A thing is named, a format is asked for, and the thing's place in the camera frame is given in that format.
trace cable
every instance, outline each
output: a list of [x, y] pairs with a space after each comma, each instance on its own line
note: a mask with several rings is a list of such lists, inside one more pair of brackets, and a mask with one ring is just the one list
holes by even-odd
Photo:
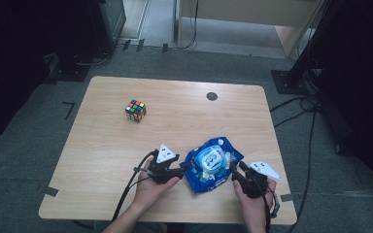
[[[297, 115], [295, 115], [295, 116], [291, 116], [291, 117], [289, 117], [289, 118], [287, 118], [287, 119], [285, 119], [285, 120], [283, 120], [283, 121], [281, 121], [281, 122], [275, 124], [275, 125], [274, 125], [274, 128], [280, 126], [281, 124], [283, 124], [283, 123], [285, 123], [285, 122], [287, 122], [287, 121], [289, 121], [289, 120], [292, 120], [292, 119], [298, 118], [299, 116], [301, 116], [301, 115], [303, 115], [303, 114], [305, 114], [305, 113], [311, 113], [311, 112], [313, 112], [313, 111], [317, 108], [317, 103], [314, 103], [312, 100], [308, 99], [308, 98], [311, 98], [311, 97], [315, 97], [315, 96], [314, 96], [314, 95], [306, 95], [306, 96], [303, 96], [303, 97], [296, 97], [296, 98], [293, 98], [293, 99], [289, 99], [289, 100], [287, 100], [286, 102], [284, 102], [284, 103], [282, 103], [282, 104], [280, 104], [280, 105], [278, 105], [278, 106], [272, 108], [272, 109], [270, 110], [270, 112], [273, 112], [273, 111], [275, 111], [275, 110], [277, 110], [277, 109], [283, 107], [284, 105], [286, 105], [286, 104], [288, 104], [288, 103], [290, 103], [290, 102], [292, 102], [292, 101], [294, 101], [294, 100], [298, 100], [298, 99], [299, 99], [299, 100], [300, 100], [300, 101], [299, 101], [299, 107], [302, 109], [302, 112], [301, 112], [301, 113], [299, 113], [299, 114], [297, 114]], [[306, 107], [304, 107], [303, 103], [304, 103], [305, 101], [308, 102], [308, 103], [310, 103], [310, 104], [312, 105], [312, 107], [310, 107], [310, 108], [306, 108]]]
[[[310, 186], [310, 177], [311, 177], [311, 144], [312, 144], [312, 141], [313, 141], [312, 139], [313, 139], [313, 132], [314, 132], [314, 125], [315, 125], [315, 118], [316, 118], [316, 114], [317, 114], [317, 108], [314, 110], [313, 122], [311, 124], [310, 137], [309, 137], [309, 143], [308, 143], [308, 170], [307, 170], [307, 179], [305, 181], [305, 188], [304, 188], [304, 193], [302, 194], [301, 204], [299, 206], [298, 212], [296, 213], [296, 216], [297, 216], [296, 223], [299, 221], [299, 218], [301, 217], [302, 210], [304, 209], [305, 199], [307, 198], [308, 188]], [[292, 232], [293, 228], [295, 228], [296, 223], [291, 226], [291, 228], [289, 229], [288, 233]]]
[[105, 57], [105, 59], [103, 59], [102, 61], [99, 61], [99, 62], [95, 62], [95, 63], [81, 63], [81, 62], [78, 62], [77, 65], [82, 65], [82, 66], [92, 66], [92, 65], [100, 65], [102, 63], [104, 63], [106, 60], [108, 60], [108, 58], [110, 57], [109, 54], [105, 53], [104, 55], [107, 55], [107, 57]]
[[301, 115], [303, 115], [303, 114], [305, 114], [305, 113], [307, 113], [307, 111], [302, 111], [301, 113], [299, 113], [299, 114], [297, 114], [297, 115], [295, 115], [295, 116], [291, 116], [290, 118], [284, 119], [283, 121], [281, 121], [281, 122], [279, 122], [279, 123], [277, 123], [277, 124], [274, 124], [274, 128], [280, 126], [281, 124], [283, 124], [283, 123], [285, 123], [285, 122], [287, 122], [287, 121], [290, 121], [290, 120], [292, 120], [292, 119], [298, 118], [299, 116], [301, 116]]
[[79, 226], [81, 226], [81, 227], [84, 227], [84, 228], [87, 228], [87, 229], [91, 229], [91, 230], [93, 230], [94, 229], [94, 227], [92, 226], [92, 225], [87, 225], [87, 224], [84, 224], [84, 223], [82, 223], [82, 222], [80, 222], [80, 221], [78, 221], [78, 220], [72, 220], [75, 224], [77, 224], [77, 225], [79, 225]]
[[[123, 43], [119, 43], [116, 45], [116, 48], [118, 48], [119, 46], [124, 46], [125, 44]], [[138, 47], [138, 45], [132, 45], [132, 44], [129, 44], [130, 47]], [[153, 49], [162, 49], [162, 47], [157, 47], [157, 46], [142, 46], [142, 47], [145, 47], [145, 48], [153, 48]]]
[[268, 202], [265, 198], [266, 192], [262, 190], [261, 186], [259, 186], [259, 183], [256, 181], [256, 178], [252, 174], [247, 173], [247, 175], [250, 176], [251, 179], [253, 179], [254, 183], [256, 184], [256, 187], [262, 193], [261, 196], [265, 204], [265, 232], [268, 233], [271, 230], [271, 213], [269, 212]]
[[196, 42], [196, 18], [198, 17], [198, 6], [199, 6], [199, 0], [196, 0], [195, 19], [194, 19], [194, 24], [193, 24], [193, 37], [192, 37], [192, 40], [190, 40], [189, 44], [186, 47], [177, 48], [178, 50], [186, 50], [189, 47], [191, 47], [193, 45], [193, 43]]
[[302, 74], [302, 78], [304, 78], [304, 80], [307, 82], [307, 84], [312, 88], [314, 89], [314, 91], [317, 93], [319, 91], [319, 89], [317, 88], [317, 86], [314, 84], [316, 82], [316, 78], [317, 78], [317, 74], [313, 74], [315, 77], [312, 79], [311, 76], [310, 76], [310, 72], [314, 72], [315, 70], [311, 70], [311, 69], [306, 69], [304, 71], [304, 74]]
[[[322, 12], [322, 15], [321, 15], [321, 18], [320, 18], [320, 22], [319, 22], [319, 25], [317, 26], [317, 28], [319, 28], [320, 27], [320, 24], [321, 24], [321, 22], [322, 22], [322, 19], [323, 19], [323, 17], [325, 16], [325, 14], [326, 14], [326, 12], [328, 11], [328, 9], [329, 9], [329, 7], [330, 7], [330, 5], [331, 5], [331, 3], [332, 3], [332, 1], [333, 0], [328, 0], [328, 1], [326, 1], [326, 6], [325, 6], [325, 8], [323, 9], [323, 12]], [[309, 35], [309, 37], [308, 37], [308, 45], [307, 45], [307, 59], [308, 59], [308, 62], [311, 64], [311, 59], [310, 59], [310, 47], [311, 47], [311, 33], [312, 33], [312, 31], [313, 31], [313, 29], [311, 28], [311, 30], [310, 30], [310, 35]], [[318, 65], [319, 65], [319, 61], [317, 60], [317, 59], [314, 59], [314, 61], [316, 62], [315, 63], [315, 66], [313, 65], [313, 67], [318, 67]]]
[[275, 191], [273, 191], [269, 186], [267, 186], [270, 192], [272, 192], [272, 197], [274, 198], [274, 209], [270, 214], [272, 218], [277, 217], [277, 212], [280, 210], [280, 202], [278, 200], [278, 195]]
[[[145, 157], [142, 159], [141, 163], [138, 165], [137, 168], [140, 169], [141, 166], [142, 166], [142, 164], [144, 164], [144, 162], [147, 160], [147, 158], [148, 158], [149, 156], [151, 156], [152, 154], [153, 154], [153, 153], [150, 152], [150, 153], [148, 153], [147, 155], [145, 155]], [[119, 211], [120, 211], [120, 208], [122, 207], [123, 201], [125, 200], [125, 197], [126, 197], [126, 195], [128, 194], [128, 192], [129, 192], [129, 189], [131, 189], [131, 187], [135, 184], [135, 183], [134, 183], [134, 184], [131, 184], [131, 183], [132, 183], [132, 181], [134, 180], [134, 178], [135, 178], [135, 176], [136, 176], [137, 173], [138, 173], [138, 172], [136, 172], [136, 171], [134, 172], [134, 174], [132, 175], [131, 179], [129, 180], [128, 185], [126, 186], [125, 190], [123, 191], [123, 194], [121, 195], [121, 197], [120, 197], [120, 199], [119, 199], [119, 202], [118, 202], [118, 205], [117, 205], [117, 209], [115, 210], [115, 213], [114, 213], [114, 216], [112, 217], [111, 222], [114, 221], [115, 219], [117, 219], [118, 214], [119, 214]]]
[[137, 184], [137, 183], [139, 183], [139, 182], [142, 182], [142, 181], [144, 181], [144, 180], [147, 180], [147, 179], [149, 179], [149, 178], [150, 178], [150, 176], [148, 176], [147, 178], [143, 178], [143, 179], [139, 180], [138, 182], [133, 183], [129, 188], [131, 188], [131, 187], [134, 186], [135, 184]]

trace blue bag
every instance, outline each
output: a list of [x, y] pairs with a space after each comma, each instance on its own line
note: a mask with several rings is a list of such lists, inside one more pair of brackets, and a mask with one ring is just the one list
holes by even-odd
[[243, 158], [225, 137], [219, 137], [191, 150], [180, 166], [189, 164], [185, 177], [193, 192], [197, 194], [211, 191], [225, 183], [231, 174], [229, 164], [237, 165]]

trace finger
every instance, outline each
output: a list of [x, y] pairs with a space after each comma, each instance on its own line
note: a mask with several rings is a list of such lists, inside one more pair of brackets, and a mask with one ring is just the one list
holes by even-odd
[[271, 189], [271, 191], [275, 191], [275, 188], [277, 187], [277, 182], [268, 178], [268, 188]]
[[145, 163], [144, 168], [145, 168], [145, 169], [148, 169], [148, 168], [150, 167], [152, 161], [153, 161], [153, 160], [152, 160], [151, 158], [149, 158], [149, 159], [147, 160], [147, 162]]
[[179, 180], [180, 180], [180, 178], [178, 178], [178, 177], [171, 178], [171, 180], [169, 180], [167, 183], [165, 183], [163, 185], [160, 185], [160, 187], [163, 191], [166, 191], [166, 190], [172, 188], [173, 186], [175, 186], [175, 184], [177, 184]]
[[242, 187], [241, 184], [238, 181], [233, 181], [234, 182], [234, 190], [235, 193], [242, 193]]

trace table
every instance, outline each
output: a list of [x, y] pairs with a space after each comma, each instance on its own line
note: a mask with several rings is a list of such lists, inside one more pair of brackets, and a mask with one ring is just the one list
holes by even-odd
[[[207, 99], [209, 92], [216, 93], [218, 99]], [[147, 107], [140, 123], [126, 117], [124, 109], [132, 99]], [[283, 178], [277, 185], [278, 195], [290, 193], [261, 86], [94, 77], [51, 178], [50, 187], [59, 192], [55, 197], [45, 195], [39, 215], [109, 220], [133, 167], [147, 153], [165, 144], [180, 154], [181, 162], [190, 150], [218, 136], [225, 136], [243, 153], [245, 162], [267, 161]], [[122, 212], [134, 194], [132, 188]], [[199, 195], [182, 179], [141, 220], [243, 222], [230, 179]], [[282, 202], [272, 223], [295, 222], [293, 202]]]
[[[180, 0], [178, 47], [182, 47], [183, 17], [195, 17], [199, 0]], [[201, 0], [197, 18], [275, 25], [286, 56], [313, 26], [325, 0]]]

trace floor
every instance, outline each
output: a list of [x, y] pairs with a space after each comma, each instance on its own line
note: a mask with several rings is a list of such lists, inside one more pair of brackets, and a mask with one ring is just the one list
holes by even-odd
[[138, 39], [150, 0], [123, 0], [126, 22], [120, 33], [122, 39]]
[[[172, 3], [172, 0], [150, 0], [140, 33], [146, 45], [175, 46]], [[198, 21], [198, 45], [191, 50], [219, 53], [191, 50], [162, 53], [154, 48], [138, 52], [136, 48], [122, 50], [119, 46], [104, 63], [90, 67], [84, 82], [41, 84], [36, 88], [0, 136], [0, 232], [93, 233], [71, 220], [42, 219], [38, 215], [44, 197], [42, 187], [50, 183], [91, 77], [261, 85], [270, 108], [293, 97], [278, 95], [271, 79], [271, 70], [288, 70], [293, 60], [266, 58], [284, 57], [270, 27], [250, 25], [258, 33], [245, 51], [242, 41], [231, 43], [234, 38], [217, 43], [205, 41], [210, 37], [204, 30], [205, 23], [209, 22]], [[228, 30], [241, 30], [231, 27]], [[239, 52], [252, 55], [228, 54]], [[274, 123], [279, 123], [300, 111], [300, 104], [292, 102], [274, 111], [271, 117]], [[373, 232], [373, 171], [353, 156], [335, 154], [332, 132], [321, 113], [314, 121], [310, 145], [312, 119], [312, 113], [304, 114], [275, 128], [295, 208], [301, 210], [301, 203], [305, 203], [292, 232]], [[307, 181], [309, 189], [303, 198]], [[275, 233], [285, 233], [289, 226], [273, 225], [272, 229]]]
[[[123, 32], [138, 30], [138, 37], [130, 37], [131, 44], [137, 45], [144, 39], [144, 46], [169, 48], [177, 47], [176, 26], [174, 21], [174, 0], [149, 0], [149, 4], [141, 4], [146, 0], [124, 0], [127, 22], [139, 21], [143, 12], [145, 18], [138, 24], [126, 23]], [[182, 47], [186, 47], [193, 37], [193, 18], [183, 18]], [[305, 48], [310, 37], [310, 30], [298, 48], [290, 56], [296, 59]], [[126, 34], [121, 41], [128, 40]], [[198, 19], [196, 22], [196, 41], [188, 50], [244, 54], [271, 58], [288, 58], [278, 39], [273, 25], [230, 22], [210, 19]]]

